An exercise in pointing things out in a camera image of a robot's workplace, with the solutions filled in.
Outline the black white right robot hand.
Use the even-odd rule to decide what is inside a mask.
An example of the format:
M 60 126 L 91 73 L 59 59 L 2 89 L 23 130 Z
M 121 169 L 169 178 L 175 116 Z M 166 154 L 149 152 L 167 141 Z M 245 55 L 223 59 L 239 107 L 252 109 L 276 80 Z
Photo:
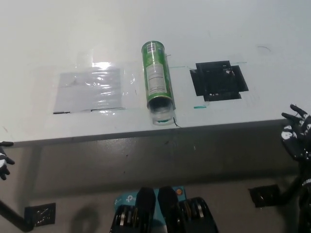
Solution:
M 291 104 L 290 108 L 299 116 L 281 114 L 289 123 L 281 132 L 282 145 L 295 161 L 310 161 L 311 116 L 296 105 Z

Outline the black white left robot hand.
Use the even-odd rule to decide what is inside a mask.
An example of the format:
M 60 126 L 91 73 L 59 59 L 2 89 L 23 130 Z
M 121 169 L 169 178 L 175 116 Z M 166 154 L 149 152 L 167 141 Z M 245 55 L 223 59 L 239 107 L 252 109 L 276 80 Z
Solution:
M 10 175 L 7 165 L 14 165 L 15 161 L 7 156 L 3 148 L 12 147 L 13 145 L 13 142 L 7 141 L 2 141 L 0 143 L 0 178 L 4 181 L 7 179 L 7 176 Z

